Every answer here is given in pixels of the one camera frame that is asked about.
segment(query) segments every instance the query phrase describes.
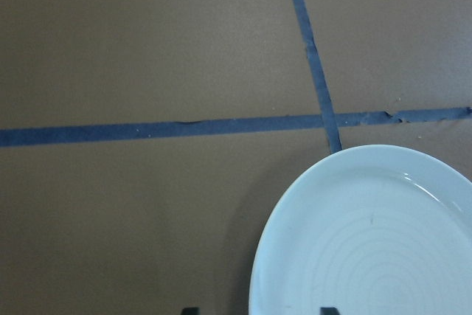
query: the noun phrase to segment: plate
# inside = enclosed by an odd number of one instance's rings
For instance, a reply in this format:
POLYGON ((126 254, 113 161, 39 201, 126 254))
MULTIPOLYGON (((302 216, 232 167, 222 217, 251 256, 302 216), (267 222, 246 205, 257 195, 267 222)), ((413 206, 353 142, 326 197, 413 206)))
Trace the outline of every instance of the plate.
POLYGON ((406 148, 366 145, 304 172, 275 206, 250 315, 472 314, 472 184, 406 148))

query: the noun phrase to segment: blue tape line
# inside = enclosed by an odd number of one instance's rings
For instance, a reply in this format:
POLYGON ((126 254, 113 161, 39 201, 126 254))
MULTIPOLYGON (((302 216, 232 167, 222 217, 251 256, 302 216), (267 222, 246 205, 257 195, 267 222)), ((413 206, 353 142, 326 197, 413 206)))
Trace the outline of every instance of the blue tape line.
POLYGON ((126 123, 0 130, 0 147, 126 139, 202 136, 323 127, 319 115, 238 118, 200 122, 126 123))
POLYGON ((318 49, 315 45, 313 30, 311 29, 310 18, 305 6, 305 0, 292 0, 295 6, 296 17, 300 30, 302 32, 303 41, 306 45, 308 63, 310 64, 311 76, 315 84, 316 93, 318 94, 319 106, 322 111, 322 119, 328 142, 330 144, 331 153, 335 153, 342 149, 341 140, 339 139, 339 130, 336 124, 336 116, 331 103, 330 92, 328 91, 325 73, 323 72, 322 63, 319 58, 318 49))
POLYGON ((336 121, 339 127, 353 127, 357 125, 388 125, 402 122, 437 122, 441 120, 472 119, 472 108, 440 108, 432 110, 399 111, 388 114, 385 111, 359 112, 354 114, 337 114, 336 121))

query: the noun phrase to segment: black object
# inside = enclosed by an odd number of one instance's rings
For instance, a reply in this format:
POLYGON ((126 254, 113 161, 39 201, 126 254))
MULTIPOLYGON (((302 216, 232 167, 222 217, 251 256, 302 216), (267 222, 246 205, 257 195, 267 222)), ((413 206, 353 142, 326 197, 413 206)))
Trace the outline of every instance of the black object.
POLYGON ((320 308, 319 315, 341 315, 336 308, 320 308))
POLYGON ((200 308, 183 308, 180 315, 200 315, 200 308))

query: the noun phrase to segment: blue tape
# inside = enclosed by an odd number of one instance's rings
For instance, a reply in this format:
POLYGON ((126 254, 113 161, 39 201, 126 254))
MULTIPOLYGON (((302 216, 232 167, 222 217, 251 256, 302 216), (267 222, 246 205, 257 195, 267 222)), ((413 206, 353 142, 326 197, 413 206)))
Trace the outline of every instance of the blue tape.
POLYGON ((319 115, 0 130, 0 147, 321 128, 319 115))
POLYGON ((336 124, 336 116, 331 103, 330 92, 328 91, 325 73, 323 72, 322 63, 319 58, 318 49, 315 45, 313 30, 311 29, 310 18, 305 6, 305 0, 292 0, 295 6, 296 17, 300 30, 302 32, 303 41, 306 45, 308 63, 310 64, 311 76, 315 84, 316 93, 318 94, 319 106, 322 111, 322 119, 328 142, 330 144, 331 153, 335 153, 342 149, 341 140, 339 139, 339 130, 336 124))
POLYGON ((402 122, 437 122, 441 120, 472 119, 472 108, 440 108, 432 110, 399 111, 388 114, 385 111, 359 112, 354 114, 337 114, 336 121, 339 127, 353 127, 357 125, 388 125, 402 122))

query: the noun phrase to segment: horizontal blue tape strip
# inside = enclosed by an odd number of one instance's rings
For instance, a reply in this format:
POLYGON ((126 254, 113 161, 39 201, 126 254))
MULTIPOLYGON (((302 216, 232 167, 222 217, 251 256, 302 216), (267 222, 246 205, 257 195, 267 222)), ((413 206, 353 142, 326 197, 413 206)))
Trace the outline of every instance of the horizontal blue tape strip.
POLYGON ((237 118, 199 122, 126 123, 0 130, 0 147, 126 139, 202 136, 323 127, 319 115, 237 118))
POLYGON ((322 119, 326 130, 328 142, 330 143, 331 153, 342 149, 339 139, 339 130, 336 125, 336 117, 331 102, 330 92, 328 90, 325 73, 319 58, 318 49, 315 45, 315 38, 311 28, 310 18, 305 6, 305 0, 292 0, 295 7, 296 18, 298 19, 303 41, 306 45, 307 59, 310 64, 311 76, 318 95, 319 107, 322 111, 322 119))
POLYGON ((336 115, 336 121, 339 127, 353 127, 357 125, 388 125, 402 122, 436 122, 441 120, 463 119, 472 119, 472 109, 470 107, 399 111, 393 115, 385 111, 336 115))

